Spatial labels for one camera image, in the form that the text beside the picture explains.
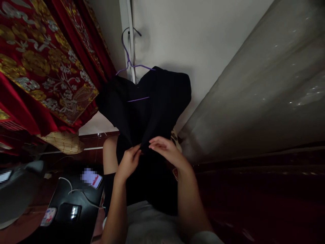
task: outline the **floral pattern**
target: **floral pattern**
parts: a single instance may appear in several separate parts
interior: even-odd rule
[[[0,0],[0,14],[0,72],[73,125],[98,90],[46,4]]]
[[[99,36],[101,37],[102,41],[103,41],[103,44],[104,44],[104,47],[106,49],[106,52],[108,53],[108,55],[110,56],[110,52],[108,51],[108,48],[107,48],[107,44],[105,42],[105,39],[104,39],[104,36],[103,36],[103,33],[102,33],[102,30],[99,26],[99,23],[97,21],[97,18],[96,18],[96,15],[95,15],[95,12],[94,10],[92,9],[92,7],[90,6],[90,3],[89,3],[89,0],[84,0],[84,3],[85,3],[85,6],[87,8],[87,11],[92,19],[92,21],[94,22],[95,26],[96,26],[96,29],[97,29],[97,32],[99,34]]]
[[[71,0],[61,0],[62,4],[64,5],[65,9],[67,10],[67,13],[75,27],[75,29],[78,32],[78,35],[82,39],[82,42],[84,43],[86,49],[88,50],[91,58],[95,62],[97,68],[100,70],[102,74],[104,74],[103,68],[98,60],[98,57],[96,55],[96,52],[93,48],[92,43],[90,42],[89,36],[87,31],[85,30],[85,25],[80,17],[80,13],[78,9],[76,8],[75,4]]]

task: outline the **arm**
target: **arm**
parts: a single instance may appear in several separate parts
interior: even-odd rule
[[[178,151],[174,143],[163,137],[149,141],[149,148],[164,156],[178,170],[178,218],[185,237],[200,231],[213,231],[205,213],[192,166]]]
[[[101,244],[125,243],[127,226],[126,180],[138,166],[140,145],[124,152],[123,159],[114,177],[111,204],[103,230]]]

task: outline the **white sleeve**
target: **white sleeve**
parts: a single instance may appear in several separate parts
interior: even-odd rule
[[[224,244],[220,238],[211,231],[196,233],[190,240],[190,244]]]

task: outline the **black table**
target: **black table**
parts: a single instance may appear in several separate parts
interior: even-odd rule
[[[103,176],[103,166],[93,168],[98,174]],[[93,204],[99,206],[101,203],[104,184],[101,182],[98,189],[87,186],[81,181],[80,175],[83,168],[74,169],[73,172],[63,173],[61,177],[67,178],[73,189],[84,189],[84,193]],[[64,179],[59,179],[57,188],[53,194],[50,207],[59,209],[62,203],[80,205],[82,207],[78,221],[75,223],[60,223],[54,218],[47,227],[38,227],[36,231],[21,243],[90,243],[94,232],[98,208],[91,206],[83,194],[79,191],[71,191],[69,183]]]

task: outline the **white shirt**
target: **white shirt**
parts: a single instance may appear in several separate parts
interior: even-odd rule
[[[128,235],[126,243],[132,244],[184,244],[177,233],[177,217],[161,213],[147,201],[127,207]],[[195,234],[190,244],[223,244],[216,234],[202,231]]]

